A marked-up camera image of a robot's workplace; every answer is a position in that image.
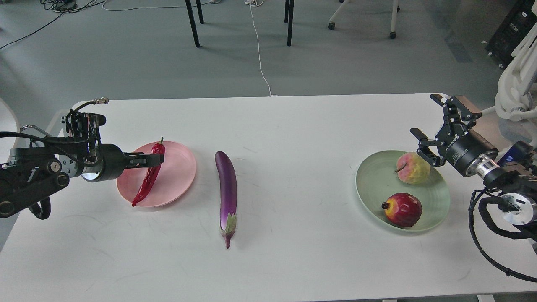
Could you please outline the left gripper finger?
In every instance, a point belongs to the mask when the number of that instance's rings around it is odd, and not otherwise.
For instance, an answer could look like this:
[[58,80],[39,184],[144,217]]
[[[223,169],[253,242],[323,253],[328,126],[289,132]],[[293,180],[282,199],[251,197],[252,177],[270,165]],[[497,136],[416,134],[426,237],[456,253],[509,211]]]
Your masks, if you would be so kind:
[[159,153],[125,153],[128,162],[164,162],[164,155]]
[[137,168],[153,168],[159,167],[162,162],[129,162],[126,165],[126,169],[137,169]]

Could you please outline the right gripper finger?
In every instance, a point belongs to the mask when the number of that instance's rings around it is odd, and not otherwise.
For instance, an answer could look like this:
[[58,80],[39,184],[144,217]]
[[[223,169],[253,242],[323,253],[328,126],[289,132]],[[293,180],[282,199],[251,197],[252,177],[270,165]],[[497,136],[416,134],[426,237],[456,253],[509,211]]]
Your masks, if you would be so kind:
[[443,110],[443,126],[439,135],[465,134],[482,117],[481,110],[464,95],[443,97],[441,94],[430,94],[430,98]]
[[410,133],[418,140],[417,155],[422,157],[432,167],[440,167],[445,164],[445,157],[435,154],[430,149],[431,146],[443,146],[444,141],[438,140],[438,138],[428,139],[419,128],[411,128]]

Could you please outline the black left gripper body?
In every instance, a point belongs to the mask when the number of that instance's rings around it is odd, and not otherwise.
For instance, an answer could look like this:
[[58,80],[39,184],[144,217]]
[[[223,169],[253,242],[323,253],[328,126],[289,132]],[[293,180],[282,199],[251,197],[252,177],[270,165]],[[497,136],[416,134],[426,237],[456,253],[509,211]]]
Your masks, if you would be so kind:
[[116,145],[102,145],[100,155],[102,161],[97,166],[86,167],[81,174],[82,178],[90,183],[118,178],[129,163],[127,155]]

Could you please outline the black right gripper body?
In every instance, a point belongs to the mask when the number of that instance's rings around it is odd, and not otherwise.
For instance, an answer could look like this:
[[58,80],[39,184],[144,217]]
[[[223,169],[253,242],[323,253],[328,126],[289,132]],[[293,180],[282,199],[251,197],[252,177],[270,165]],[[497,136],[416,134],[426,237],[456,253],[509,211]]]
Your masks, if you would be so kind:
[[448,162],[459,174],[469,177],[474,174],[480,158],[495,159],[499,150],[472,129],[456,124],[454,130],[447,125],[441,127],[435,138],[443,145],[437,146],[438,155]]

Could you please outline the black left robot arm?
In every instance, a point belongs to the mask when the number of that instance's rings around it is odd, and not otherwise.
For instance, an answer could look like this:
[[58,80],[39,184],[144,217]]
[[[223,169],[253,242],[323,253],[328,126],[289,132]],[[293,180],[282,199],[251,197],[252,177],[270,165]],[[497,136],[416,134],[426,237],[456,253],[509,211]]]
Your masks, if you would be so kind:
[[1,132],[2,138],[28,139],[26,148],[10,149],[6,163],[1,164],[0,212],[8,218],[29,209],[37,218],[50,216],[50,196],[67,187],[71,178],[82,176],[88,182],[118,178],[124,170],[148,168],[150,177],[144,182],[144,191],[154,184],[156,171],[164,163],[163,148],[149,154],[125,153],[116,145],[101,142],[100,127],[106,118],[101,114],[84,113],[90,104],[107,104],[109,99],[96,98],[79,105],[62,118],[66,136],[42,137],[19,132]]

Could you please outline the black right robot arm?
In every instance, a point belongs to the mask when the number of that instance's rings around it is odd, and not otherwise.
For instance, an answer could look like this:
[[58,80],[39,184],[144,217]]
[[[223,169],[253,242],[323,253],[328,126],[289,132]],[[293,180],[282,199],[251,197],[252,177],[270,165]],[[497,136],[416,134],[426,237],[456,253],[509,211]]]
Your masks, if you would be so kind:
[[536,239],[535,149],[523,141],[515,143],[497,159],[499,150],[473,130],[482,112],[466,97],[430,98],[442,108],[443,124],[433,139],[418,128],[410,133],[418,140],[417,154],[430,166],[449,163],[461,176],[479,176],[483,189],[472,192],[468,208],[470,235],[481,255],[507,276],[529,282],[536,278],[518,273],[491,258],[475,232],[475,210],[493,233],[513,240]]

